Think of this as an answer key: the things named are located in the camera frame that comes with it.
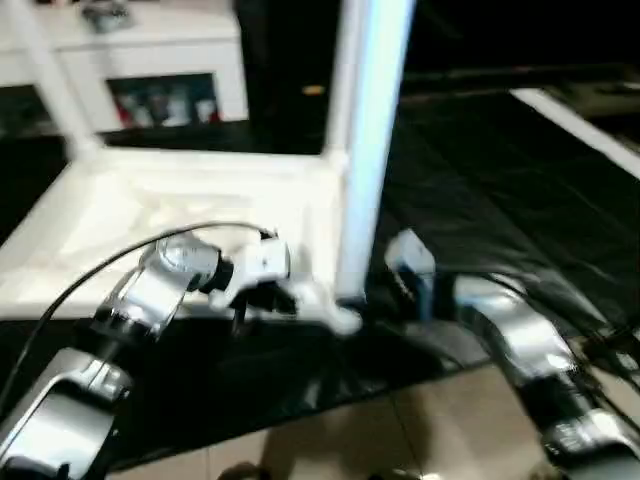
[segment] black cable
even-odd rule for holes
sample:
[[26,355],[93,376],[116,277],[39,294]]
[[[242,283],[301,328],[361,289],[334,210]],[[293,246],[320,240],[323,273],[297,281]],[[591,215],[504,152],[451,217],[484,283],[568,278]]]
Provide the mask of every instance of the black cable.
[[40,319],[37,321],[36,326],[31,331],[31,333],[29,334],[29,337],[24,343],[24,346],[22,347],[22,350],[20,351],[20,354],[18,355],[18,358],[11,369],[11,372],[9,372],[9,376],[7,377],[7,380],[5,381],[5,384],[2,388],[2,392],[0,393],[0,418],[2,418],[3,416],[3,412],[7,406],[7,402],[9,400],[11,390],[13,389],[13,385],[15,384],[16,378],[18,377],[18,374],[20,373],[22,365],[25,362],[27,356],[29,355],[29,352],[31,351],[36,339],[42,333],[45,325],[51,319],[51,317],[53,317],[53,314],[56,312],[56,310],[60,307],[60,305],[64,303],[64,301],[67,298],[69,298],[69,296],[74,291],[76,291],[87,280],[92,278],[94,275],[96,275],[100,271],[104,270],[106,267],[108,267],[112,263],[120,260],[125,255],[128,255],[131,252],[138,250],[139,248],[146,247],[147,245],[157,242],[158,240],[163,240],[165,238],[169,238],[174,235],[180,235],[182,233],[192,232],[194,230],[200,230],[203,228],[244,228],[249,230],[255,230],[256,232],[260,233],[261,237],[263,238],[269,238],[269,237],[275,236],[271,232],[247,222],[213,222],[213,221],[203,222],[203,223],[189,225],[186,227],[176,228],[173,230],[167,230],[161,234],[158,234],[153,237],[149,237],[145,240],[141,240],[137,243],[134,243],[133,245],[130,245],[129,247],[111,255],[106,260],[103,260],[94,268],[92,268],[91,270],[86,272],[84,275],[82,275],[80,278],[78,278],[69,287],[67,287],[58,296],[58,298],[56,298],[53,301],[53,303],[49,305],[49,308],[47,308],[47,310],[42,314]]

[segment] black tablecloth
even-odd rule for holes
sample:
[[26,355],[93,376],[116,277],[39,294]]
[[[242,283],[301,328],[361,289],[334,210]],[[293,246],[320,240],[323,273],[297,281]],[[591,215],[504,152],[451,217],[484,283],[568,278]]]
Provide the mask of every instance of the black tablecloth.
[[[231,135],[223,133],[227,128]],[[268,135],[256,142],[244,124],[220,129],[207,136],[205,147],[217,148],[219,138],[228,150],[269,148]],[[197,146],[197,135],[185,140],[185,130],[173,132],[111,140]],[[313,152],[319,144],[313,139],[289,147]],[[33,157],[34,169],[39,161],[45,162]],[[6,205],[20,198],[8,186],[3,194]],[[381,267],[387,241],[412,227],[441,265],[511,272],[567,311],[589,317],[586,298],[609,321],[623,323],[638,309],[639,211],[637,180],[508,95],[403,104],[372,270]],[[72,323],[48,326],[18,391],[66,344]],[[0,375],[29,328],[27,321],[0,322]],[[444,374],[427,353],[375,326],[349,339],[319,327],[271,325],[230,341],[228,330],[214,319],[170,326],[134,392],[132,432],[123,439],[118,465]]]

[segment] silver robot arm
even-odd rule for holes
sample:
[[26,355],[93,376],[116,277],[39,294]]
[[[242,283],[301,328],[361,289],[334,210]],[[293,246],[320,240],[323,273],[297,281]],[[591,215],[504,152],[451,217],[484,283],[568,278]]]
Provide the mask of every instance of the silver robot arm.
[[60,350],[0,427],[3,476],[87,476],[116,433],[142,347],[161,336],[187,292],[226,308],[243,289],[288,276],[288,248],[277,238],[229,257],[191,234],[156,242],[100,306],[80,347]]
[[501,368],[551,461],[571,480],[640,478],[640,438],[604,407],[553,323],[512,289],[477,277],[454,285],[457,320]]

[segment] white cabinet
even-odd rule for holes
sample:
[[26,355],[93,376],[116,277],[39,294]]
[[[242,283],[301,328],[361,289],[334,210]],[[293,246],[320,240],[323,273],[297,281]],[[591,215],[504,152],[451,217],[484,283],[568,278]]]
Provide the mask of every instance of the white cabinet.
[[[0,0],[0,86],[33,82]],[[130,2],[133,25],[95,34],[79,6],[37,8],[38,19],[97,131],[123,127],[107,80],[209,74],[217,118],[248,116],[240,29],[227,0]]]

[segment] tiled floor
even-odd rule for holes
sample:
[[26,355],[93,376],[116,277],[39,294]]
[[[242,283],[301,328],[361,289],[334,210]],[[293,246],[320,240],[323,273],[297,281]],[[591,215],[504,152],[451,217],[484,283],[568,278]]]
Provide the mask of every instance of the tiled floor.
[[[621,405],[637,403],[617,381],[605,381]],[[640,419],[640,408],[635,410],[630,413]],[[217,480],[243,463],[266,467],[273,480],[366,480],[389,469],[420,473],[425,480],[546,478],[532,477],[544,461],[531,423],[501,374],[486,367],[111,479]]]

